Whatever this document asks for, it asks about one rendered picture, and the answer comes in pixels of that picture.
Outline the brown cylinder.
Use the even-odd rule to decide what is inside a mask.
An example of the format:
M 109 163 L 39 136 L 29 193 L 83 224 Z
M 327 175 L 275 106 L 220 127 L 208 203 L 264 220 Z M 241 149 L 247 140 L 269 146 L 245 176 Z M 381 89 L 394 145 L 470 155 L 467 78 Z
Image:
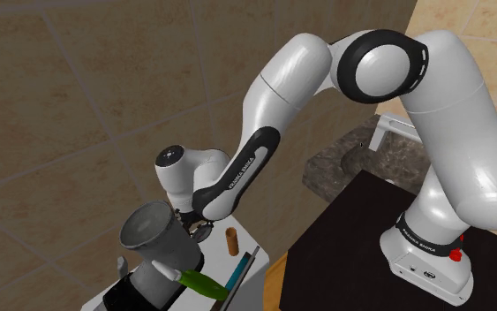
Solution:
M 231 256 L 237 256 L 239 254 L 237 230 L 234 227 L 227 228 L 225 231 L 225 237 L 229 254 Z

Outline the white table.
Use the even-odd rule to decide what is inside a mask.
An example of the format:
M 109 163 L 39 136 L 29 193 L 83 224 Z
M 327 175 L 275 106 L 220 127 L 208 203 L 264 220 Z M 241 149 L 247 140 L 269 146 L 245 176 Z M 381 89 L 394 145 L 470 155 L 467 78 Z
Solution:
M 229 227 L 234 227 L 237 231 L 237 256 L 230 256 L 228 251 L 225 232 Z M 201 273 L 219 284 L 226 285 L 245 252 L 252 254 L 257 245 L 258 242 L 234 216 L 215 222 L 209 237 L 199 243 L 205 256 Z M 261 247 L 226 311 L 263 311 L 264 283 L 268 267 L 269 256 Z M 201 296 L 191 289 L 185 289 L 168 311 L 209 311 L 214 303 L 215 300 Z

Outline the thin slab with blue edge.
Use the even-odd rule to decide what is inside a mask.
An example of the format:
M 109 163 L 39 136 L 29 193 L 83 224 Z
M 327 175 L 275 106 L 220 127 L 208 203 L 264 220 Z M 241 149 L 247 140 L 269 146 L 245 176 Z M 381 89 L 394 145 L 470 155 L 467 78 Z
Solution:
M 226 297 L 226 300 L 224 300 L 224 301 L 216 300 L 214 305 L 211 307 L 211 309 L 209 311 L 226 311 L 228 309 L 228 307 L 229 307 L 231 301 L 234 299 L 234 296 L 236 295 L 240 285 L 242 284 L 243 280 L 245 279 L 247 272 L 249 271 L 249 269 L 253 265 L 253 262 L 255 261 L 256 254 L 259 252 L 259 250 L 260 250 L 260 246 L 256 246 L 252 253 L 245 252 L 245 254 L 243 255 L 243 258 L 240 260 L 239 264 L 235 268 L 228 283 L 225 286 L 225 288 L 229 291 L 228 296 Z

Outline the black flat base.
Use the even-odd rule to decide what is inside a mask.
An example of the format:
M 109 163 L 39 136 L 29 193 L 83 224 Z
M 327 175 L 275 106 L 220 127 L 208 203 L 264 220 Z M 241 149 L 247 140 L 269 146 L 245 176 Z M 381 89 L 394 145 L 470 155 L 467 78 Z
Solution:
M 107 311 L 161 311 L 132 284 L 132 272 L 118 280 L 102 297 Z

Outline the black robot stand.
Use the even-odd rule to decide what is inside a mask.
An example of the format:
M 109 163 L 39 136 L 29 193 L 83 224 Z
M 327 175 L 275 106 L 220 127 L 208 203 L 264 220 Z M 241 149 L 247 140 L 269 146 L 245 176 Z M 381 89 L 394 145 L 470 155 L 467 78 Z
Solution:
M 497 311 L 497 235 L 470 228 L 471 297 L 453 307 L 395 276 L 380 235 L 414 201 L 398 186 L 361 171 L 290 248 L 281 311 Z

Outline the dark marble counter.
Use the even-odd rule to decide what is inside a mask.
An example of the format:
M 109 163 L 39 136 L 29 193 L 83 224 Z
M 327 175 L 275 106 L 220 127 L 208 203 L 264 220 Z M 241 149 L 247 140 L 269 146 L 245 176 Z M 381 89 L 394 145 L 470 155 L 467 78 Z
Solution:
M 331 202 L 361 170 L 418 194 L 430 161 L 422 144 L 388 132 L 380 148 L 369 144 L 380 117 L 375 115 L 344 134 L 305 164 L 302 182 Z

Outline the white bar fixture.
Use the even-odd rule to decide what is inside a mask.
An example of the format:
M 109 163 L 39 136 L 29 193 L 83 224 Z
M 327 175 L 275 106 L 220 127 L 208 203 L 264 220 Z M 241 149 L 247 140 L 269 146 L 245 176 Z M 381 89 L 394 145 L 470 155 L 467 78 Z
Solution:
M 387 133 L 396 133 L 409 140 L 418 143 L 422 142 L 415 126 L 408 118 L 397 116 L 391 112 L 384 112 L 380 115 L 368 147 L 372 151 L 377 151 L 384 142 Z

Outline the green-handled tool, white tip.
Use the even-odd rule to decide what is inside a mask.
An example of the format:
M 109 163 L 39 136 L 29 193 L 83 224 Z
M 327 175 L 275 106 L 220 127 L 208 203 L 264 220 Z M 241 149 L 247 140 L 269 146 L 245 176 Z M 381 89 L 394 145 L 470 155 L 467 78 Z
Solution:
M 157 271 L 168 278 L 168 280 L 180 283 L 202 296 L 219 301 L 225 301 L 229 296 L 228 289 L 218 284 L 211 277 L 198 271 L 193 269 L 185 271 L 173 269 L 157 260 L 152 260 L 151 264 Z

